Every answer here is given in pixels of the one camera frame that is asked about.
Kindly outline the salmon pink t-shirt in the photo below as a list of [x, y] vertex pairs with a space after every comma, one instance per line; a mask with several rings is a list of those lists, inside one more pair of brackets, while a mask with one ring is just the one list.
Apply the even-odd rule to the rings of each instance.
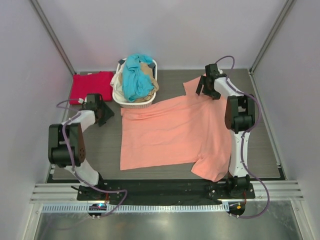
[[122, 108], [120, 169], [192, 163], [191, 172], [217, 182], [228, 172], [231, 134], [227, 100], [197, 95], [199, 78], [183, 83], [185, 95], [147, 108]]

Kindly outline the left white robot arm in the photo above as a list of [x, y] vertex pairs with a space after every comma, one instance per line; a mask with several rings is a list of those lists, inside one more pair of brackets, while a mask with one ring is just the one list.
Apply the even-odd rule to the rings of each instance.
[[69, 171], [80, 182], [81, 191], [101, 200], [109, 191], [101, 174], [86, 159], [83, 133], [92, 125], [103, 126], [115, 114], [100, 93], [88, 94], [81, 106], [73, 117], [49, 126], [48, 160]]

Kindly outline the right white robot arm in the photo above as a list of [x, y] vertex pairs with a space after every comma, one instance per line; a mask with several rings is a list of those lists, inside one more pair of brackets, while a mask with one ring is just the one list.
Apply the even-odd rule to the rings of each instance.
[[221, 190], [221, 196], [230, 199], [255, 198], [247, 166], [250, 131], [256, 123], [255, 98], [231, 83], [216, 63], [205, 66], [195, 92], [214, 101], [226, 98], [224, 123], [231, 135], [231, 156], [226, 182], [216, 191]]

